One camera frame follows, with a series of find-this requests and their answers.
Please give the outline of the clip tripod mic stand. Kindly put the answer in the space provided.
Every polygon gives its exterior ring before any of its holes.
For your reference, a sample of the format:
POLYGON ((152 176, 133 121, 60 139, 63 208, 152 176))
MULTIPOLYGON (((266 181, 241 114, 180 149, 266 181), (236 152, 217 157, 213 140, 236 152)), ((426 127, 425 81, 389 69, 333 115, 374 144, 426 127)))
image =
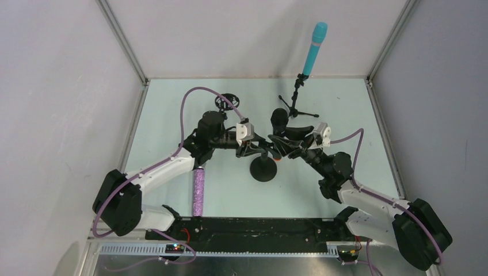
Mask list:
POLYGON ((298 90, 300 87, 303 87, 304 86, 304 83, 305 81, 309 78, 308 75, 304 75, 304 74, 298 74, 297 75, 297 78, 295 80, 295 84, 294 84, 294 92, 293 92, 293 95, 291 97, 291 100, 292 100, 292 103, 291 105, 289 105, 285 100, 284 98, 279 95, 278 98, 281 102, 283 102, 285 104, 285 106, 288 108, 288 117, 293 117, 293 118, 296 118, 297 116, 299 115, 304 115, 304 116, 311 116, 311 117, 314 117, 314 118, 319 118, 319 115, 318 114, 312 114, 312 113, 306 113, 306 112, 301 112, 299 111, 297 108, 296 108, 296 102, 298 100, 298 90))

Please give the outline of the black microphone orange tip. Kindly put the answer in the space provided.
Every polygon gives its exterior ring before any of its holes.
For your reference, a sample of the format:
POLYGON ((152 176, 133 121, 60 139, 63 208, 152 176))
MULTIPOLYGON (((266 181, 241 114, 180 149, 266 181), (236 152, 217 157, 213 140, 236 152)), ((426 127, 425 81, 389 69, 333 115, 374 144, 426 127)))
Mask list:
POLYGON ((275 109, 270 121, 273 129, 272 135, 285 138, 285 131, 289 121, 287 111, 283 108, 275 109))

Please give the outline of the round base mic stand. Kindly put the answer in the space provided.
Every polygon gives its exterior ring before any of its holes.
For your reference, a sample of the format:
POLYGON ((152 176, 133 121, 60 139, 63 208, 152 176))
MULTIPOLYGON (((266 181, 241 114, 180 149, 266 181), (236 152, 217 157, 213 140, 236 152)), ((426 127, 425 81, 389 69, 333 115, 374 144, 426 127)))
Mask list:
POLYGON ((268 142, 260 141, 258 146, 263 149, 263 152, 260 157, 251 162, 250 173, 259 182, 269 182, 277 174, 277 165, 274 160, 276 152, 268 142))

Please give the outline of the light blue microphone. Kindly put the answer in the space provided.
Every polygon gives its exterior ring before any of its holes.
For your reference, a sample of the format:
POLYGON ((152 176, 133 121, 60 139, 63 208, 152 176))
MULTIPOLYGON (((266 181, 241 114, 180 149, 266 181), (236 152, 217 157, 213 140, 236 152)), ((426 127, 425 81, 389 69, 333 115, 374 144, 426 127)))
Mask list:
POLYGON ((319 49, 327 34, 328 24, 325 22, 318 22, 312 32, 311 44, 304 63, 302 74, 310 76, 312 68, 317 59, 319 49))

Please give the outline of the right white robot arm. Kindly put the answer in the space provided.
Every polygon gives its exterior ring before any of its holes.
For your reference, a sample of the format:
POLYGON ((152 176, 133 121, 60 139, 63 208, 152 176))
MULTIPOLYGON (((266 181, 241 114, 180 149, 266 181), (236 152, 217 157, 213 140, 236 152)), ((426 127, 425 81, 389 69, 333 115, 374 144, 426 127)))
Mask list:
POLYGON ((398 250, 422 271, 442 264, 453 238, 431 205, 420 198, 411 202, 389 197, 361 184, 354 175, 357 156, 324 152, 333 143, 328 131, 268 137, 281 156, 301 158, 322 177, 318 185, 323 197, 347 206, 337 219, 351 234, 398 250))

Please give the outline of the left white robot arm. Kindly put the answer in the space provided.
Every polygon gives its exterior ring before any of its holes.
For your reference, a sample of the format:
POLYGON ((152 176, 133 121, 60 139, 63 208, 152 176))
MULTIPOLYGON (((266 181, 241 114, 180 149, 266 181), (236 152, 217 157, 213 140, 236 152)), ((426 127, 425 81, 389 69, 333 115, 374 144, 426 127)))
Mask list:
POLYGON ((281 159, 273 145, 255 134, 247 121, 228 130, 224 127, 223 113, 208 111, 180 144, 176 155, 140 169, 132 177, 117 169, 108 172, 92 209, 117 236, 125 236, 134 229, 166 231, 177 213, 167 205, 145 205, 143 197, 171 179, 202 166, 216 149, 235 150, 238 158, 271 154, 271 161, 281 159))

